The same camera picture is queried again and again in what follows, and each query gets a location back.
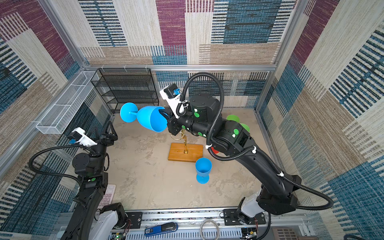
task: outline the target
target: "wooden base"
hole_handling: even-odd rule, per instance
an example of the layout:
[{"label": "wooden base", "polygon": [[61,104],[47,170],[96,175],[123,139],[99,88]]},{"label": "wooden base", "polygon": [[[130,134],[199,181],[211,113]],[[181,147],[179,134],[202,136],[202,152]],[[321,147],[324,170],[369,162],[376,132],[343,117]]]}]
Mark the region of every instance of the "wooden base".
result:
[{"label": "wooden base", "polygon": [[187,144],[188,153],[184,153],[184,143],[171,143],[168,160],[181,162],[196,162],[203,157],[203,145]]}]

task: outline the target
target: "white mesh basket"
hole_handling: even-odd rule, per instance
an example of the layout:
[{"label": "white mesh basket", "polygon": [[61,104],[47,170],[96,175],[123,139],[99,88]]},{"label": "white mesh basket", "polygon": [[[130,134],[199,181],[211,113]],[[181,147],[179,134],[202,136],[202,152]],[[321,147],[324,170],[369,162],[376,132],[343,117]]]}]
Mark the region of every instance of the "white mesh basket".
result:
[{"label": "white mesh basket", "polygon": [[93,71],[83,71],[63,95],[43,116],[36,128],[43,134],[63,134],[72,118],[93,88],[91,78],[99,78]]}]

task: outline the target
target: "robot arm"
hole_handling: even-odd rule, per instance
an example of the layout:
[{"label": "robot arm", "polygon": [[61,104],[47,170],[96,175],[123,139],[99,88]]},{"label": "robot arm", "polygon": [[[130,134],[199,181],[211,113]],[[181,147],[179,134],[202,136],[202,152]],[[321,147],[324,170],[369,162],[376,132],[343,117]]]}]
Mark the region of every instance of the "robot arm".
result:
[{"label": "robot arm", "polygon": [[[220,84],[210,73],[197,73],[187,81],[183,94],[186,93],[189,83],[198,76],[209,77]],[[219,90],[220,101],[223,101],[224,94],[220,85]],[[256,201],[263,210],[274,215],[280,215],[294,211],[296,208],[323,210],[333,206],[332,199],[327,195],[302,186],[301,178],[298,175],[289,175],[275,165],[269,156],[259,149],[249,132],[241,124],[222,119],[223,102],[207,93],[194,95],[190,97],[189,102],[186,102],[185,96],[180,94],[180,89],[175,84],[167,86],[160,93],[170,106],[160,110],[160,113],[167,120],[168,131],[172,135],[178,134],[181,129],[185,129],[195,136],[207,138],[211,135],[211,139],[207,139],[206,148],[214,147],[215,150],[229,156],[219,157],[209,149],[213,157],[221,161],[236,159],[262,183],[262,189],[256,197]],[[317,207],[298,205],[298,200],[293,192],[299,188],[326,199],[328,204]],[[245,209],[247,208],[244,205],[251,204],[251,202],[245,199],[239,206],[243,214],[250,218],[254,214],[246,212]]]}]

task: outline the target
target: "black bracket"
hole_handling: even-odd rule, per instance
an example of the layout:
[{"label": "black bracket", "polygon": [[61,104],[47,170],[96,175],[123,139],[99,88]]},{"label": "black bracket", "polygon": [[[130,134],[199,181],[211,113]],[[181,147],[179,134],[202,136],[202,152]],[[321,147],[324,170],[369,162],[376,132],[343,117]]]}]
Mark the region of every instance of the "black bracket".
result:
[{"label": "black bracket", "polygon": [[[224,209],[224,223],[226,226],[233,226],[233,225],[243,225],[238,221],[238,218],[236,217],[236,209]],[[255,215],[255,218],[257,220],[258,224],[266,224],[264,213],[259,213]],[[253,219],[250,223],[250,225],[255,225],[256,222]]]}]

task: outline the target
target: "electrical wire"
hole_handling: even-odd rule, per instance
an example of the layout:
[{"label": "electrical wire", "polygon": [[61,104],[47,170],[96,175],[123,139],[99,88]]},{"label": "electrical wire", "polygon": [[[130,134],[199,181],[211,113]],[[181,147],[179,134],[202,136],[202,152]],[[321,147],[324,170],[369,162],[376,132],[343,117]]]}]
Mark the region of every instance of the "electrical wire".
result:
[{"label": "electrical wire", "polygon": [[[183,113],[180,113],[179,111],[180,111],[181,105],[183,105],[184,108],[186,107],[186,103],[184,103],[184,101],[185,101],[185,95],[187,94],[187,90],[188,90],[189,84],[194,79],[196,79],[198,77],[208,77],[208,78],[212,79],[218,85],[218,88],[219,88],[219,96],[220,96],[219,108],[218,108],[218,111],[217,111],[217,113],[216,113],[216,115],[214,117],[214,120],[212,121],[212,124],[211,124],[211,126],[210,126],[210,128],[208,130],[207,139],[206,139],[206,145],[210,146],[212,144],[212,137],[213,137],[213,134],[214,134],[215,125],[217,124],[217,121],[218,121],[219,117],[221,116],[221,112],[222,112],[223,107],[224,107],[224,89],[223,89],[223,86],[222,86],[221,82],[216,78],[215,75],[213,75],[211,73],[204,73],[204,72],[202,72],[202,73],[196,73],[193,76],[191,76],[187,80],[187,82],[185,83],[184,88],[183,88],[183,92],[180,95],[180,103],[177,105],[176,114],[179,115],[179,116],[183,116],[183,115],[186,114],[186,111],[184,111]],[[231,160],[235,160],[235,159],[245,155],[246,153],[252,151],[253,149],[255,149],[255,147],[254,146],[250,146],[250,147],[247,147],[247,148],[243,149],[240,153],[235,154],[233,156],[228,156],[228,157],[220,157],[220,156],[216,155],[213,152],[211,147],[208,148],[208,152],[209,152],[209,154],[211,154],[212,157],[214,157],[217,160],[220,160],[220,161],[231,161]],[[278,166],[272,161],[272,159],[264,151],[262,151],[260,148],[258,148],[256,151],[258,153],[260,153],[268,161],[270,166],[275,170],[276,174],[280,174],[281,170],[278,168]],[[310,192],[312,194],[315,194],[315,195],[317,195],[319,197],[322,197],[322,198],[324,198],[325,200],[328,201],[328,203],[325,204],[325,205],[314,206],[314,207],[298,205],[297,206],[298,209],[305,209],[305,210],[316,211],[316,210],[329,209],[329,208],[331,208],[333,206],[333,200],[329,196],[327,196],[327,195],[325,195],[325,194],[323,194],[323,193],[321,193],[319,191],[316,191],[314,189],[311,189],[309,187],[306,187],[304,185],[298,184],[295,181],[292,181],[292,180],[288,179],[285,176],[282,176],[282,178],[286,182],[294,185],[295,187],[303,189],[304,191]]]},{"label": "electrical wire", "polygon": [[49,151],[52,151],[52,150],[56,150],[56,149],[64,149],[64,148],[71,148],[71,147],[81,147],[82,149],[84,150],[88,150],[90,151],[92,154],[95,154],[95,151],[93,151],[91,148],[89,147],[86,147],[86,146],[83,146],[83,145],[80,145],[80,144],[73,144],[73,145],[65,145],[65,146],[56,146],[56,147],[50,147],[50,148],[47,148],[47,149],[44,149],[44,150],[41,150],[40,152],[38,153],[35,153],[28,161],[28,166],[29,168],[34,171],[35,173],[38,173],[38,174],[44,174],[44,175],[51,175],[51,176],[58,176],[58,177],[68,177],[68,178],[71,178],[73,180],[75,180],[79,186],[81,185],[81,182],[80,180],[77,179],[77,177],[75,176],[72,176],[72,175],[68,175],[68,174],[62,174],[62,173],[55,173],[55,172],[44,172],[44,171],[41,171],[37,168],[35,168],[35,166],[33,165],[33,161],[38,157],[40,156],[41,154],[43,153],[46,153],[46,152],[49,152]]},{"label": "electrical wire", "polygon": [[271,220],[271,214],[268,213],[268,225],[267,225],[267,227],[266,227],[266,230],[265,230],[265,232],[263,233],[263,235],[261,235],[260,237],[256,238],[255,240],[261,240],[261,239],[265,238],[265,236],[266,236],[266,235],[268,234],[268,232],[269,232],[269,229],[271,228],[271,222],[272,222],[272,220]]},{"label": "electrical wire", "polygon": [[108,169],[109,169],[109,155],[107,152],[105,153],[105,155],[107,156],[107,159],[108,159],[108,166],[107,166],[107,168],[104,167],[104,172],[108,171]]},{"label": "electrical wire", "polygon": [[127,226],[125,227],[123,234],[124,234],[124,233],[127,234],[127,233],[129,232],[130,229],[131,229],[131,220],[128,218]]},{"label": "electrical wire", "polygon": [[257,219],[255,217],[254,217],[254,219],[255,219],[255,223],[256,223],[256,233],[257,233],[258,228],[259,228],[259,224],[258,224]]},{"label": "electrical wire", "polygon": [[344,240],[349,240],[349,238],[353,238],[353,239],[357,239],[357,240],[365,240],[364,238],[361,238],[361,237],[357,237],[357,236],[354,236],[354,235],[344,235]]}]

